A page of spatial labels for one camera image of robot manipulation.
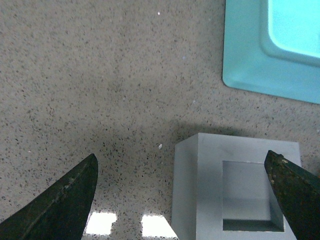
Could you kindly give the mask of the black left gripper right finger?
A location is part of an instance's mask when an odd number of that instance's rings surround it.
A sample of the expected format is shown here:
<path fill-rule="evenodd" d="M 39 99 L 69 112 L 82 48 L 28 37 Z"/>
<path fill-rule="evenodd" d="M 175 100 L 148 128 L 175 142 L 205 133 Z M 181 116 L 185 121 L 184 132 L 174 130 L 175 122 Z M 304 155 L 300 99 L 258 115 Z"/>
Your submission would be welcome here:
<path fill-rule="evenodd" d="M 272 150 L 264 168 L 273 194 L 298 240 L 320 238 L 320 178 Z"/>

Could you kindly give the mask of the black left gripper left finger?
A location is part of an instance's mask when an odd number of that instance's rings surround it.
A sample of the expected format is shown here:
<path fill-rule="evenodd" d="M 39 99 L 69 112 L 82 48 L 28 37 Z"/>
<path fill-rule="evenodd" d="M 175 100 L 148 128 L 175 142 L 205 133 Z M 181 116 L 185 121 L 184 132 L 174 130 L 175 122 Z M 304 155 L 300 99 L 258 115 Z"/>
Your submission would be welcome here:
<path fill-rule="evenodd" d="M 52 186 L 0 224 L 2 240 L 80 240 L 98 180 L 90 154 Z"/>

